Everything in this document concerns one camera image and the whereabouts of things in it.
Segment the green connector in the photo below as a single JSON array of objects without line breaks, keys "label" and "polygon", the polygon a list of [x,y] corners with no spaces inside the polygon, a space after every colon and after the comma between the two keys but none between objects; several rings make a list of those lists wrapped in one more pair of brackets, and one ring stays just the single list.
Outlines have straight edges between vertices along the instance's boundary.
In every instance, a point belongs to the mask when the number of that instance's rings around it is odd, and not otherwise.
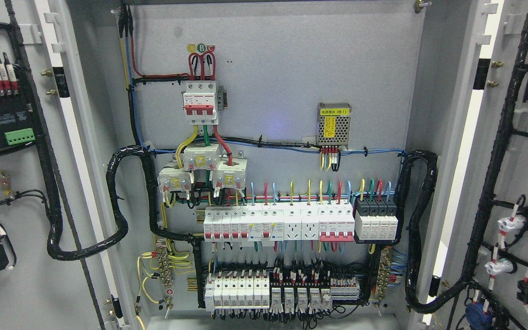
[{"label": "green connector", "polygon": [[15,130],[13,132],[6,132],[5,139],[8,142],[8,145],[12,146],[13,144],[25,143],[36,140],[34,137],[34,131],[32,129],[23,129]]}]

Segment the yellow label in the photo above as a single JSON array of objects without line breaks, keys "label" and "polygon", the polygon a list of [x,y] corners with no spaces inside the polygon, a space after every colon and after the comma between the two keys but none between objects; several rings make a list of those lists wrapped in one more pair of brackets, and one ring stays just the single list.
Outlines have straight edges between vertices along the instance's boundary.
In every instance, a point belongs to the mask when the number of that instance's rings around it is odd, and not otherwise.
[{"label": "yellow label", "polygon": [[172,190],[174,189],[180,189],[181,188],[181,180],[177,177],[170,178],[170,188]]},{"label": "yellow label", "polygon": [[320,110],[321,116],[349,116],[350,109],[346,107],[335,107]]},{"label": "yellow label", "polygon": [[197,156],[195,163],[197,163],[197,166],[205,166],[205,156]]},{"label": "yellow label", "polygon": [[325,126],[323,127],[323,136],[325,138],[335,138],[336,136],[336,118],[325,117]]}]

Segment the door hinge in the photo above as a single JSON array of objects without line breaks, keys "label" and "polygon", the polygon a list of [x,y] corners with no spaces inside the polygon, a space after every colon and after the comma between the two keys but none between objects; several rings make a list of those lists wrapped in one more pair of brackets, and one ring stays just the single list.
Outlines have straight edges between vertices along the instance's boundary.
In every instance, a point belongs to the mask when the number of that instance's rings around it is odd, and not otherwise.
[{"label": "door hinge", "polygon": [[472,89],[484,89],[486,87],[486,78],[490,68],[490,59],[478,59],[476,68],[476,77],[474,77],[474,87]]}]

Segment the metal mesh power supply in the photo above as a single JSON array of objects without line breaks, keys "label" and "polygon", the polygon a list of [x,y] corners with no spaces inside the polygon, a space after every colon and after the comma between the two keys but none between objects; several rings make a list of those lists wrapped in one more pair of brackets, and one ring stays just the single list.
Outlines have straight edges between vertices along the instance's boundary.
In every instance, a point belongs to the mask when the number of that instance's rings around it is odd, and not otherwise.
[{"label": "metal mesh power supply", "polygon": [[348,103],[319,103],[318,146],[347,146],[350,138],[352,107]]}]

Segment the black wire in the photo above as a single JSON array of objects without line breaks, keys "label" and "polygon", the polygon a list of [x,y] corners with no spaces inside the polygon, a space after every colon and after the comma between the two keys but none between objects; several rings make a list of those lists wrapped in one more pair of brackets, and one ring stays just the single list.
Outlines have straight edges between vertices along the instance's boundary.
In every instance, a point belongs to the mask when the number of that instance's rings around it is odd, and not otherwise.
[{"label": "black wire", "polygon": [[24,150],[24,149],[30,148],[33,145],[34,145],[33,142],[28,142],[26,144],[19,144],[17,146],[13,146],[13,147],[10,147],[10,148],[5,148],[5,149],[0,150],[0,156],[5,156],[7,154],[11,154],[11,153],[14,153],[14,152],[19,152],[20,150]]}]

